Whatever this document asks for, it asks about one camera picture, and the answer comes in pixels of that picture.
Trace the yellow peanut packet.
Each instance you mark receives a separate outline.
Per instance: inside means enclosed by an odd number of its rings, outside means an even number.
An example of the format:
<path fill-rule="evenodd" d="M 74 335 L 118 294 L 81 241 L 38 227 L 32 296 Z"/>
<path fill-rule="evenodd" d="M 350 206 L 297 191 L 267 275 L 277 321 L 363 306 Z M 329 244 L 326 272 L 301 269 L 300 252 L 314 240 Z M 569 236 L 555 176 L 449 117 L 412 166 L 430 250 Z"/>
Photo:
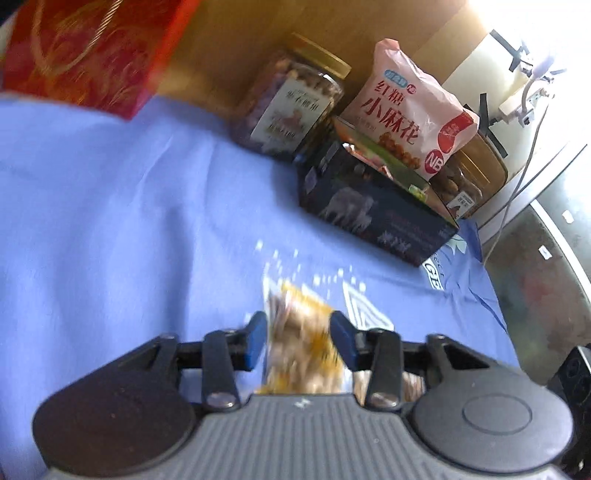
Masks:
<path fill-rule="evenodd" d="M 363 403 L 372 373 L 346 368 L 329 337 L 332 308 L 290 283 L 263 279 L 269 343 L 263 384 L 270 395 L 352 393 Z"/>

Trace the open metal tin box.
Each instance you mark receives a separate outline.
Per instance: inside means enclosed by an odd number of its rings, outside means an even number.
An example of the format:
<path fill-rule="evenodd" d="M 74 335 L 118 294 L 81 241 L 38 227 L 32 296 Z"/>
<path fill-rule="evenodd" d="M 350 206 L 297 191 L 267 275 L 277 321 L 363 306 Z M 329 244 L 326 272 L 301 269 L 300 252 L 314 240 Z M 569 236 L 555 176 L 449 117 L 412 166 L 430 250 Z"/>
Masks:
<path fill-rule="evenodd" d="M 301 208 L 414 266 L 459 231 L 428 181 L 338 116 L 295 165 Z"/>

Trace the blue printed cloth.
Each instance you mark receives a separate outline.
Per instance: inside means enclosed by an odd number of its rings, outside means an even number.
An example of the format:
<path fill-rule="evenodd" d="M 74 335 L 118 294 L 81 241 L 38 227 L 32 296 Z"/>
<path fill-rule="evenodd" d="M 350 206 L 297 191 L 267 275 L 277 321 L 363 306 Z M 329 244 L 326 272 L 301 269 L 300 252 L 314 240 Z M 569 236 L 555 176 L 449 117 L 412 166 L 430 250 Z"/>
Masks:
<path fill-rule="evenodd" d="M 290 165 L 165 99 L 131 121 L 1 100 L 1 470 L 45 470 L 53 392 L 162 333 L 242 326 L 289 282 L 356 325 L 518 362 L 474 223 L 419 267 L 304 212 Z"/>

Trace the gold lid pecan jar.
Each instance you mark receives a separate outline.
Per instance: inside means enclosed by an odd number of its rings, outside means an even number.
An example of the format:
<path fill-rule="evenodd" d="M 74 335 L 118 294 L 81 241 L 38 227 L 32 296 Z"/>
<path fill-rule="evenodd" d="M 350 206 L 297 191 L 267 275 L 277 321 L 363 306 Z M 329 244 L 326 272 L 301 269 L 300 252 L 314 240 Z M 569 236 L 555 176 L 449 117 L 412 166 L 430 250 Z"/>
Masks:
<path fill-rule="evenodd" d="M 455 220 L 466 218 L 505 185 L 508 171 L 489 140 L 478 133 L 454 153 L 430 184 Z"/>

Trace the gold lid cashew jar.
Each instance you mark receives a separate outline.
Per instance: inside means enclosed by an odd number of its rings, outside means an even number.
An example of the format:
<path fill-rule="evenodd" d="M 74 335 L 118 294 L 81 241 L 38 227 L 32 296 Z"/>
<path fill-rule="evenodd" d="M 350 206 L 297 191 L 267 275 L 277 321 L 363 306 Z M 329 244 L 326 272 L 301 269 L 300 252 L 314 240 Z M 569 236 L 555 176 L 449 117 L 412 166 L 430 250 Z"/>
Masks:
<path fill-rule="evenodd" d="M 344 96 L 351 67 L 293 33 L 259 71 L 231 126 L 242 147 L 290 160 Z"/>

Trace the pink twisted dough snack bag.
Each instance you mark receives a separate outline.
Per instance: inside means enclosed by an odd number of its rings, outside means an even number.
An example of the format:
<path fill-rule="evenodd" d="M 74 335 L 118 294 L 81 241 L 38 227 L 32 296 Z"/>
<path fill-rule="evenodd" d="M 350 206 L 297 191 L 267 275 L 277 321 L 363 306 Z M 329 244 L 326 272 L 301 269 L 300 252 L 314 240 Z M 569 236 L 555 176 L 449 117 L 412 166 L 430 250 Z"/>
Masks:
<path fill-rule="evenodd" d="M 480 124 L 393 39 L 377 42 L 372 75 L 342 118 L 426 180 L 473 139 Z"/>

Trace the red gift box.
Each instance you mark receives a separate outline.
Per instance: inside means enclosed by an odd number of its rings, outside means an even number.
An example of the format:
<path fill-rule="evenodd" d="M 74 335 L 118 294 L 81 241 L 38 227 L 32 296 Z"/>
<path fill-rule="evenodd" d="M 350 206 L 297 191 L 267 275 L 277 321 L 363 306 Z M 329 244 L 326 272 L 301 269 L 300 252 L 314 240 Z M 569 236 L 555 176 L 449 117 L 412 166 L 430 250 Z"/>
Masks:
<path fill-rule="evenodd" d="M 27 1 L 5 90 L 129 120 L 155 94 L 197 0 Z"/>

